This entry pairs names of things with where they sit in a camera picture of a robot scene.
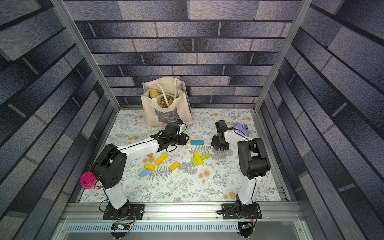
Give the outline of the long yellow block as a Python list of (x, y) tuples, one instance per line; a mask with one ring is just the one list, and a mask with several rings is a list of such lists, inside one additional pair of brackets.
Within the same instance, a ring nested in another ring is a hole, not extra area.
[(158, 157), (154, 163), (158, 166), (160, 165), (165, 159), (168, 158), (168, 154), (167, 153), (164, 153), (163, 155), (161, 155), (160, 157)]

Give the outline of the small yellow block right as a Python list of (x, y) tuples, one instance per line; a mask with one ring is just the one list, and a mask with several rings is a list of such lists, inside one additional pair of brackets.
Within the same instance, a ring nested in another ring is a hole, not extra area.
[(176, 170), (179, 166), (180, 166), (180, 163), (179, 163), (179, 162), (175, 162), (175, 163), (173, 163), (173, 164), (170, 166), (170, 170), (173, 172), (173, 171)]

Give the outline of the beige canvas tote bag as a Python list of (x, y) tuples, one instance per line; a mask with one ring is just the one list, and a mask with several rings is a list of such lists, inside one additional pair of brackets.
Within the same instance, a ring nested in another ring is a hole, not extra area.
[(164, 77), (143, 83), (141, 95), (147, 128), (161, 128), (180, 119), (193, 124), (186, 85), (177, 78)]

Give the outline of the teal block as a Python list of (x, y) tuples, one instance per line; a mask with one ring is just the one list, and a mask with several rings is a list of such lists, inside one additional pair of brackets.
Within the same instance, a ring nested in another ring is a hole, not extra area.
[(203, 140), (193, 140), (193, 141), (191, 141), (191, 145), (192, 146), (201, 146), (201, 145), (204, 145), (204, 141)]

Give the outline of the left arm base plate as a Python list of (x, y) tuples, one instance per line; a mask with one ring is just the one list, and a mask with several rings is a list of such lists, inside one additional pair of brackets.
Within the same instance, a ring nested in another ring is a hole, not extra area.
[(111, 204), (108, 204), (104, 210), (103, 220), (142, 220), (145, 206), (144, 204), (125, 204), (116, 210)]

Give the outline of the pink lidded cup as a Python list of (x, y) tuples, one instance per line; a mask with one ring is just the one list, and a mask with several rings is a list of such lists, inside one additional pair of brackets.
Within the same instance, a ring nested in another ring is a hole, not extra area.
[(80, 183), (82, 187), (86, 190), (92, 189), (97, 182), (98, 180), (91, 171), (88, 171), (81, 175)]

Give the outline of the light blue block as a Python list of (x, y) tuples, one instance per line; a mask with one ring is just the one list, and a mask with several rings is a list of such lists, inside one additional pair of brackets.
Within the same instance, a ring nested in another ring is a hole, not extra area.
[(151, 175), (151, 170), (144, 170), (144, 171), (140, 172), (141, 178), (146, 177), (146, 176), (150, 176), (150, 175)]

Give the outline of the small yellow block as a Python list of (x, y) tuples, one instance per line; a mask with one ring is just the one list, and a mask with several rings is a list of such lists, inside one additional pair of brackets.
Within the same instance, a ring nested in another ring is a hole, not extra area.
[(179, 163), (179, 162), (175, 162), (175, 163), (173, 163), (173, 164), (170, 166), (170, 170), (173, 172), (173, 171), (176, 170), (179, 166), (180, 166), (180, 163)]
[(145, 164), (144, 168), (147, 170), (154, 171), (156, 169), (156, 166), (152, 164)]

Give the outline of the right circuit board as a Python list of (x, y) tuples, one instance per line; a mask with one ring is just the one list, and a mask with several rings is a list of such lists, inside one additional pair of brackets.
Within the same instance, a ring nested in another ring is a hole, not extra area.
[(254, 225), (250, 222), (248, 223), (243, 223), (243, 222), (238, 222), (238, 229), (239, 231), (253, 231)]

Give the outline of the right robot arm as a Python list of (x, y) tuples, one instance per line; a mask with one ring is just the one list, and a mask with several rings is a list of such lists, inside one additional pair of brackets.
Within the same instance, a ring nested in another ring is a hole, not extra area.
[(250, 138), (236, 128), (229, 128), (224, 120), (216, 122), (216, 129), (217, 134), (213, 136), (211, 146), (220, 150), (228, 150), (230, 146), (236, 147), (239, 167), (244, 176), (232, 210), (235, 210), (240, 218), (252, 216), (254, 219), (261, 219), (256, 193), (262, 178), (271, 169), (264, 141), (259, 137)]

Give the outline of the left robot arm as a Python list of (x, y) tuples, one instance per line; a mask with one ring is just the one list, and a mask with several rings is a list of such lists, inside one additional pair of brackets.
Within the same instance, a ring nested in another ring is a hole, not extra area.
[(166, 150), (168, 147), (184, 146), (189, 136), (181, 131), (183, 121), (168, 123), (164, 130), (149, 138), (126, 146), (108, 144), (91, 167), (91, 173), (101, 183), (107, 196), (104, 220), (124, 220), (130, 216), (130, 202), (122, 188), (122, 178), (127, 162)]

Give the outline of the lime green block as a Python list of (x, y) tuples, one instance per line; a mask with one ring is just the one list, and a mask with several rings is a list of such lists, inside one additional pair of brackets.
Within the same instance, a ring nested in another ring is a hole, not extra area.
[(197, 167), (197, 166), (200, 165), (195, 157), (192, 157), (191, 160), (192, 160), (192, 163), (193, 163), (194, 167)]

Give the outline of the green block small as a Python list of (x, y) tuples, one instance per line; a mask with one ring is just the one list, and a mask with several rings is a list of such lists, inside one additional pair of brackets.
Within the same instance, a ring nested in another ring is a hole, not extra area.
[(208, 159), (208, 158), (210, 158), (210, 154), (209, 154), (209, 153), (206, 153), (206, 154), (204, 154), (204, 155), (201, 155), (201, 159), (202, 159), (202, 160), (205, 160), (205, 159)]

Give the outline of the left circuit board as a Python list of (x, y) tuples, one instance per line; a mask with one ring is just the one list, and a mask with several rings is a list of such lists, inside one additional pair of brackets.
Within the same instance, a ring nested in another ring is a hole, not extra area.
[(131, 228), (131, 224), (127, 223), (112, 223), (111, 231), (128, 231)]

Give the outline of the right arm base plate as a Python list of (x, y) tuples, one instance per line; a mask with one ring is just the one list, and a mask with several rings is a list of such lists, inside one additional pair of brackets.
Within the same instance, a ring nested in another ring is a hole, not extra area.
[(262, 212), (260, 205), (253, 203), (250, 205), (235, 205), (234, 203), (221, 204), (221, 210), (224, 220), (240, 220), (240, 219), (251, 219), (255, 220), (262, 219)]

